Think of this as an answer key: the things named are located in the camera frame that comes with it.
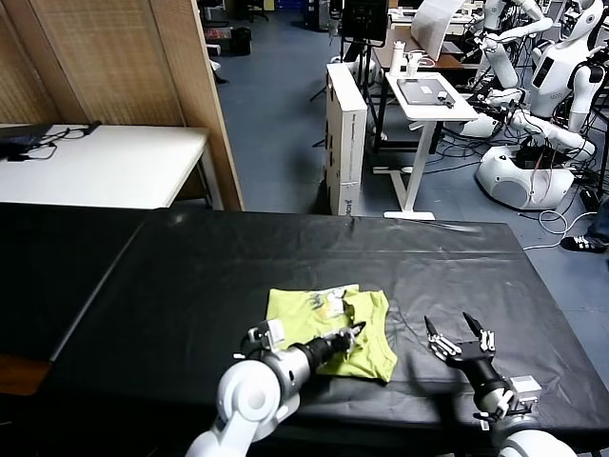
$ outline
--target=person's foot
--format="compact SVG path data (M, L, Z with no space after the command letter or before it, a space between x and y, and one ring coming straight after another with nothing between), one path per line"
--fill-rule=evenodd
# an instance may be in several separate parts
M607 250L604 246L596 245L592 240L587 239L585 236L567 236L560 240L560 245L567 249L573 250L574 252L595 252L602 253Z

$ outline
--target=black table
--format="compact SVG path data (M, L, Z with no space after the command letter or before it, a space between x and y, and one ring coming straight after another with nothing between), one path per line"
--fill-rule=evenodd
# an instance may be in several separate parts
M467 310L495 330L502 374L544 386L544 428L578 451L609 446L609 394L508 226L183 209L147 218L57 359L30 425L83 444L192 439L209 427L217 383L264 318L270 288L351 283L390 301L392 381L317 377L273 439L404 455L454 449L459 433L461 450L488 448L471 389L430 354L422 321L469 339ZM441 423L450 402L458 426Z
M146 215L0 203L0 354L53 360Z

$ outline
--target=cable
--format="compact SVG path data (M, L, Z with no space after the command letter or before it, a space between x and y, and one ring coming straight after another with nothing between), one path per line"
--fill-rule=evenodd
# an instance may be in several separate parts
M451 167L450 169L434 169L431 171L426 171L423 174L434 174L434 173L442 173L444 171L451 171L453 169L464 169L465 167L469 167L471 165L477 165L479 163L480 163L480 160L477 160L476 162L470 162L469 164L459 165L458 167Z
M550 228L548 228L548 227L547 227L547 226L544 224L544 222L549 222L549 221L543 221L543 220L541 219L541 217L543 217L543 214L556 214L556 215L558 215L558 217L559 217L559 218L562 220L562 222L564 223L564 230L562 230L562 231L553 231L553 230L551 230ZM566 237L566 235L567 235L567 233L569 232L569 230L573 228L573 226L574 226L574 225L577 223L577 221L578 221L579 219L581 219L581 218L582 218L582 217L584 217L584 216L591 216L591 215L593 215L593 214L597 214L597 213L596 213L595 211L594 211L594 212L584 212L583 214L580 214L578 217L576 217L576 218L573 220L573 222L572 222L572 223L569 225L569 223L567 222L566 218L565 218L565 217L564 217L562 214L560 214L559 212L555 212L554 210L551 210L551 209L548 209L548 210L546 210L546 211L542 211L542 212L540 213L540 219L539 219L541 227L542 227L542 228L543 228L545 231L547 231L547 232L549 232L549 233L552 233L552 234L555 234L555 235L562 235L562 236L561 236L561 238L559 239L559 241L558 241L557 243L555 243L555 244L553 244L553 245L529 246L529 247L527 247L527 248L523 248L522 250L555 248L555 247L556 247L556 246L558 246L558 245L560 244L560 242L561 242L561 241L562 241L562 240L563 240L563 239Z

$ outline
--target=cardboard box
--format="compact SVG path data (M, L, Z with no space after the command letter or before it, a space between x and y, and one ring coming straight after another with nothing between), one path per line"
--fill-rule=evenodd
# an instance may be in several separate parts
M367 105L347 64L327 65L325 183L332 214L356 215Z
M330 210L335 216L357 216L360 214L360 187L358 183L341 184L326 173L327 196Z

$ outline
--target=wall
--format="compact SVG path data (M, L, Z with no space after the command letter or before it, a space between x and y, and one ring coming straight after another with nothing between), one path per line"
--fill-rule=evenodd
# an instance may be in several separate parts
M0 123L94 120L207 128L243 208L195 0L2 0Z

